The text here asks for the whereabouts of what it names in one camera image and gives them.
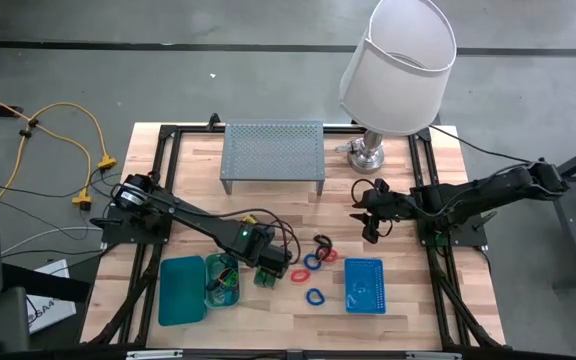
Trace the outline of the dark teal container lid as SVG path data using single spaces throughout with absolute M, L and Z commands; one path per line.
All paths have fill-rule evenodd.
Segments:
M 176 326 L 206 316 L 206 266 L 201 256 L 166 259 L 161 263 L 158 322 Z

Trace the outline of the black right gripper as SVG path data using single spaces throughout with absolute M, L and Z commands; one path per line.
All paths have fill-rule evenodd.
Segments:
M 369 243 L 376 244 L 381 237 L 378 231 L 380 222 L 416 219 L 413 204 L 412 197 L 391 191 L 384 179 L 377 178 L 373 188 L 364 191 L 362 199 L 352 205 L 353 208 L 365 209 L 366 213 L 351 214 L 351 217 L 364 224 L 362 237 Z

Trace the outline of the blue perforated plastic basket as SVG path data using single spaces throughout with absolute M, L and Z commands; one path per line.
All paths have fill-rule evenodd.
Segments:
M 377 258 L 344 260 L 345 308 L 352 314 L 385 314 L 383 262 Z

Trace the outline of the wide blue rubber band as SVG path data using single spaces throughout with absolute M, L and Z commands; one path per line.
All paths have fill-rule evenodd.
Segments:
M 239 292 L 231 291 L 224 300 L 215 300 L 210 294 L 208 294 L 206 301 L 207 305 L 210 307 L 229 307 L 234 306 L 239 301 Z

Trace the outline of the grey perforated metal shelf riser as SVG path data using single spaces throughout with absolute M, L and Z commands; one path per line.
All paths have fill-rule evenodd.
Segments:
M 324 126 L 315 120 L 236 121 L 225 125 L 220 181 L 325 182 Z

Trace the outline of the black cart bar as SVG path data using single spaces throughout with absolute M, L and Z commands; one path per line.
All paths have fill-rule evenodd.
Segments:
M 85 302 L 91 285 L 76 279 L 57 277 L 15 265 L 2 265 L 3 288 L 21 287 L 27 294 L 58 300 Z

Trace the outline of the black coil wrist keychain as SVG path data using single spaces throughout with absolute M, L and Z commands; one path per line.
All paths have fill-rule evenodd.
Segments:
M 315 258 L 319 261 L 326 260 L 332 253 L 332 240 L 323 234 L 317 234 L 313 237 L 317 247 L 315 249 Z

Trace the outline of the black aluminium table frame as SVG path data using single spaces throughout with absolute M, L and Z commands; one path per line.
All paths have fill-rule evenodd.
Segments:
M 243 265 L 238 305 L 207 310 L 196 323 L 162 326 L 158 322 L 159 281 L 137 300 L 127 340 L 113 335 L 110 343 L 137 342 L 147 348 L 204 350 L 439 350 L 437 307 L 427 251 L 418 240 L 414 222 L 394 223 L 391 234 L 370 244 L 361 237 L 362 224 L 349 217 L 351 184 L 360 177 L 333 148 L 363 135 L 356 125 L 324 125 L 326 180 L 318 197 L 309 182 L 241 182 L 227 195 L 219 180 L 225 123 L 212 131 L 204 123 L 136 123 L 127 150 L 123 175 L 148 172 L 163 139 L 161 181 L 165 185 L 169 150 L 179 142 L 173 192 L 191 204 L 215 212 L 267 208 L 287 220 L 299 238 L 303 256 L 314 250 L 316 233 L 329 236 L 340 258 L 324 263 L 303 284 L 290 272 L 273 288 L 253 284 L 255 270 Z M 81 341 L 90 342 L 110 322 L 126 298 L 137 245 L 120 244 L 104 255 L 88 305 Z M 482 255 L 468 247 L 453 248 L 460 294 L 487 334 L 505 343 L 491 276 Z M 381 259 L 384 267 L 386 313 L 350 314 L 345 310 L 344 260 Z M 305 299 L 309 288 L 326 298 L 321 306 Z

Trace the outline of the light teal plastic container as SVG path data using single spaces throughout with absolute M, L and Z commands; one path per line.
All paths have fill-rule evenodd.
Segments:
M 226 253 L 211 254 L 205 259 L 205 304 L 209 308 L 235 306 L 240 299 L 238 261 Z

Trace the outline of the dark grey box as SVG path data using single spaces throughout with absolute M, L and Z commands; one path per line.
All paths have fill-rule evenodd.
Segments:
M 0 293 L 0 353 L 27 351 L 29 337 L 25 290 L 15 287 Z

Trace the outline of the white printed paper sheet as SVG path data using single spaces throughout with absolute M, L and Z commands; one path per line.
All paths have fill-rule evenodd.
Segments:
M 62 259 L 37 268 L 37 271 L 56 277 L 70 278 L 67 265 L 67 261 Z M 77 313 L 75 303 L 71 301 L 27 295 L 26 302 L 28 306 L 28 326 L 31 334 L 72 317 Z

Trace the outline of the white shade silver table lamp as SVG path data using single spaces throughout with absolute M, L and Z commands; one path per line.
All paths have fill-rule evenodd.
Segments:
M 385 136 L 433 122 L 456 57 L 453 29 L 431 0 L 379 1 L 339 85 L 340 108 L 365 129 L 346 153 L 356 172 L 382 167 Z

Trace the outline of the green rubber band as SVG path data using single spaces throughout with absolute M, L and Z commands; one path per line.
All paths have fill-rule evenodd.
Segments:
M 225 268 L 217 278 L 223 288 L 232 288 L 239 283 L 239 272 L 234 268 Z

